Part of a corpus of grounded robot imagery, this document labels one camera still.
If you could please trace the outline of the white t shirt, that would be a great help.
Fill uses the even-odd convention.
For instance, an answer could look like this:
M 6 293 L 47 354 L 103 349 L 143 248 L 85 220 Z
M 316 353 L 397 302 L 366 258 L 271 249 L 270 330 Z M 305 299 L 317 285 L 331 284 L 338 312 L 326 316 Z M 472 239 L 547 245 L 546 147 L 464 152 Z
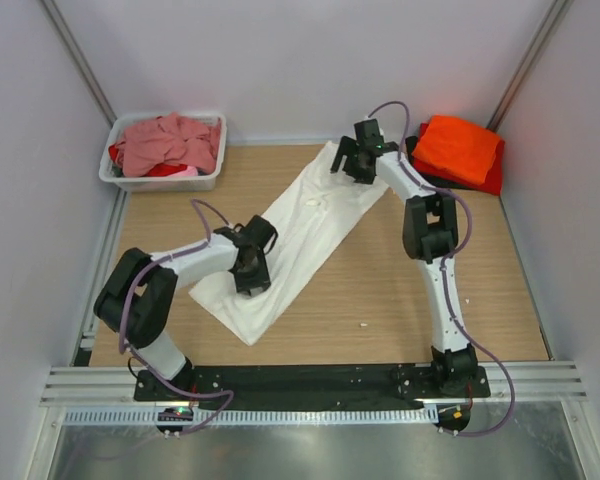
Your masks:
M 253 298 L 239 294 L 228 273 L 213 274 L 189 291 L 196 303 L 249 346 L 287 310 L 388 189 L 379 178 L 365 185 L 342 172 L 332 174 L 336 150 L 335 143 L 327 142 L 263 214 L 278 232 L 267 255 L 267 291 Z

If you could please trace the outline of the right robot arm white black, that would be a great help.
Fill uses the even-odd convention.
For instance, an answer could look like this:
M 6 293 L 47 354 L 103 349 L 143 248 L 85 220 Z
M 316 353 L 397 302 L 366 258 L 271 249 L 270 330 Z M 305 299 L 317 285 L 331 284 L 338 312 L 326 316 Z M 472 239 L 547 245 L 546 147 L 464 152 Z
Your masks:
M 432 318 L 430 381 L 439 394 L 469 396 L 480 386 L 475 347 L 468 338 L 455 281 L 459 246 L 456 200 L 426 181 L 395 142 L 384 139 L 378 122 L 354 125 L 353 138 L 340 139 L 331 172 L 354 182 L 385 182 L 404 203 L 402 244 L 418 263 Z

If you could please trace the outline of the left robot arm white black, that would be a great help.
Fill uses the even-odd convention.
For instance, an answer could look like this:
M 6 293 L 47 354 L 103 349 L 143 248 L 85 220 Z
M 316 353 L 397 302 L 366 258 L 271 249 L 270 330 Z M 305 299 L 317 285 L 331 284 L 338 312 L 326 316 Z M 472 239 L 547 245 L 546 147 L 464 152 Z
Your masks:
M 147 365 L 158 389 L 179 400 L 193 390 L 194 366 L 166 331 L 175 293 L 216 273 L 232 275 L 236 294 L 251 298 L 271 287 L 266 255 L 276 228 L 255 215 L 245 224 L 223 226 L 206 239 L 162 253 L 124 252 L 93 311 L 118 334 L 119 345 Z

